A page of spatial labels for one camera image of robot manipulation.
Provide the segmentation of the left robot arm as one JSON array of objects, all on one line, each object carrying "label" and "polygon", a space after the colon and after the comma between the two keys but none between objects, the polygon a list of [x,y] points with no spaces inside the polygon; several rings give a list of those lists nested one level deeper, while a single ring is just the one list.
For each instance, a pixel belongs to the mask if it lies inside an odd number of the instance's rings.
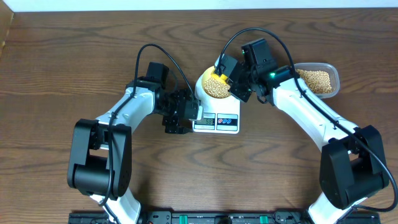
[{"label": "left robot arm", "polygon": [[151,62],[143,77],[136,76],[123,97],[96,119],[80,119],[73,130],[67,172],[69,187],[98,202],[113,223],[139,223],[141,204],[129,189],[132,172],[132,134],[150,114],[163,117],[169,134],[192,129],[180,121],[201,119],[203,108],[191,88],[167,93],[169,68]]}]

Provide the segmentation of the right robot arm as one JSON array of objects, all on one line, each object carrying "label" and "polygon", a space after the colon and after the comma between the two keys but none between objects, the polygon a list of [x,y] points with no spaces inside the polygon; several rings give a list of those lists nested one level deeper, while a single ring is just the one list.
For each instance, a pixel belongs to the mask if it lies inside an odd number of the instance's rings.
[{"label": "right robot arm", "polygon": [[288,114],[321,152],[321,195],[307,210],[310,223],[341,223],[367,198],[397,184],[387,168],[380,132],[342,118],[299,77],[294,63],[279,67],[264,39],[242,47],[244,61],[221,53],[216,72],[228,77],[231,94],[246,101],[255,92],[261,103]]}]

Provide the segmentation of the yellow measuring scoop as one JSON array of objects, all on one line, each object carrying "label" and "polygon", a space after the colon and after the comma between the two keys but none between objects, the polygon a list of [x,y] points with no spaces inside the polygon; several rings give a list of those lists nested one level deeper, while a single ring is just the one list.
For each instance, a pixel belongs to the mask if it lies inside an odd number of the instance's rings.
[{"label": "yellow measuring scoop", "polygon": [[217,81],[218,83],[221,83],[223,85],[227,85],[228,84],[228,77],[226,75],[224,75],[224,74],[218,75],[218,74],[212,72],[210,77],[212,79],[214,79],[215,81]]}]

